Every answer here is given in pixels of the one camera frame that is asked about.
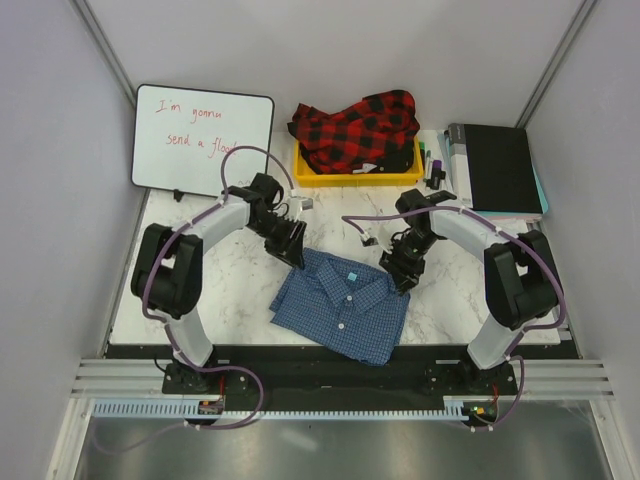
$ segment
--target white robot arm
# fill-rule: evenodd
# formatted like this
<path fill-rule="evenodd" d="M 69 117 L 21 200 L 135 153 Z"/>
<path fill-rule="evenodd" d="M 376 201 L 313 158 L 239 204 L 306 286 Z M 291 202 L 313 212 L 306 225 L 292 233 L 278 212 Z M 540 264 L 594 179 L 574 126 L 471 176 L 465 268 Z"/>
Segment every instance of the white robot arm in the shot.
<path fill-rule="evenodd" d="M 411 216 L 409 212 L 430 207 L 450 207 Z M 396 208 L 409 229 L 383 245 L 380 265 L 393 277 L 399 291 L 418 284 L 424 272 L 424 256 L 436 240 L 449 239 L 484 264 L 485 299 L 490 314 L 480 333 L 469 344 L 471 369 L 488 370 L 505 361 L 528 325 L 558 304 L 553 285 L 539 265 L 517 245 L 470 216 L 460 214 L 462 204 L 441 191 L 423 196 L 417 189 L 401 195 Z M 531 248 L 553 272 L 557 271 L 546 237 L 537 230 L 513 233 Z M 524 267 L 526 273 L 520 273 Z"/>
<path fill-rule="evenodd" d="M 249 187 L 230 187 L 229 198 L 215 215 L 211 215 L 185 232 L 171 245 L 166 258 L 173 265 L 158 270 L 149 295 L 149 306 L 164 319 L 165 329 L 182 355 L 196 366 L 203 366 L 213 352 L 198 314 L 197 303 L 202 291 L 203 256 L 230 233 L 248 227 L 265 238 L 267 253 L 295 266 L 304 267 L 302 239 L 306 223 L 298 220 L 302 210 L 312 208 L 311 199 L 288 199 L 288 211 L 275 212 L 275 198 L 282 187 L 269 175 L 257 174 Z M 151 268 L 160 249 L 173 230 L 152 224 L 145 230 L 131 281 L 131 291 L 143 298 Z"/>

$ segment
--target white wall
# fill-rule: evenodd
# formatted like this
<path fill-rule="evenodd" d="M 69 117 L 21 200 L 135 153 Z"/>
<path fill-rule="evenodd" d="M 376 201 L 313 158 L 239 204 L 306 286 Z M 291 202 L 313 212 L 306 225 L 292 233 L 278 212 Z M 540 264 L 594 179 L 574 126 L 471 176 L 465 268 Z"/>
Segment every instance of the white wall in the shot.
<path fill-rule="evenodd" d="M 640 3 L 600 2 L 529 127 L 544 224 L 584 352 L 640 451 Z"/>
<path fill-rule="evenodd" d="M 44 476 L 95 355 L 141 192 L 133 111 L 65 0 L 0 15 L 0 471 Z"/>
<path fill-rule="evenodd" d="M 338 111 L 406 88 L 425 128 L 513 125 L 580 0 L 89 0 L 136 85 Z"/>

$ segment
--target shirt sleeve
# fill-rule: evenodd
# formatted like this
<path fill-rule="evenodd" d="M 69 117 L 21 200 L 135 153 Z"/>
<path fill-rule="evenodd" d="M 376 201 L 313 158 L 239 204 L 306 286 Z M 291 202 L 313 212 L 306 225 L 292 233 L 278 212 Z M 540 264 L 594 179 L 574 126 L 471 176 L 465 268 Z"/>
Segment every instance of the shirt sleeve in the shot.
<path fill-rule="evenodd" d="M 284 300 L 284 297 L 286 297 L 287 295 L 287 291 L 289 290 L 289 286 L 291 285 L 291 282 L 293 282 L 293 277 L 295 274 L 296 274 L 296 269 L 292 268 L 291 271 L 289 272 L 289 275 L 287 275 L 287 278 L 284 279 L 284 283 L 282 284 L 282 287 L 280 287 L 280 290 L 278 291 L 276 298 L 273 299 L 273 301 L 271 302 L 271 305 L 269 306 L 269 310 L 271 310 L 272 312 L 277 312 L 280 309 L 280 305 L 282 305 L 282 301 Z"/>

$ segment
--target metal floor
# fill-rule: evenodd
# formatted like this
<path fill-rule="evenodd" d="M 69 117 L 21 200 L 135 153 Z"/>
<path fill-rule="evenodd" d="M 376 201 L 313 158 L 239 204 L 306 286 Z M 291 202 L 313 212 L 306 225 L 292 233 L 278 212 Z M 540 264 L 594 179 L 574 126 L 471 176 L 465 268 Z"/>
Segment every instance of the metal floor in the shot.
<path fill-rule="evenodd" d="M 175 420 L 93 419 L 106 447 Z M 438 422 L 276 421 L 178 429 L 109 457 L 85 445 L 77 480 L 610 479 L 588 404 L 523 403 L 495 432 Z"/>

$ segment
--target shirt collar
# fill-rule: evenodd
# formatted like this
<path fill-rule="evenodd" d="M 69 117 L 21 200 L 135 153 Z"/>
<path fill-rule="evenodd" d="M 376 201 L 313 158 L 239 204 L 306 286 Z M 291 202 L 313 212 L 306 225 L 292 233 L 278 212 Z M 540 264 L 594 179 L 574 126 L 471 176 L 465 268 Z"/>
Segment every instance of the shirt collar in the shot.
<path fill-rule="evenodd" d="M 344 305 L 347 296 L 351 295 L 351 301 L 359 314 L 366 312 L 389 296 L 389 279 L 382 272 L 378 280 L 374 280 L 355 291 L 351 291 L 347 287 L 345 281 L 327 260 L 324 260 L 318 267 L 316 275 L 334 306 Z"/>

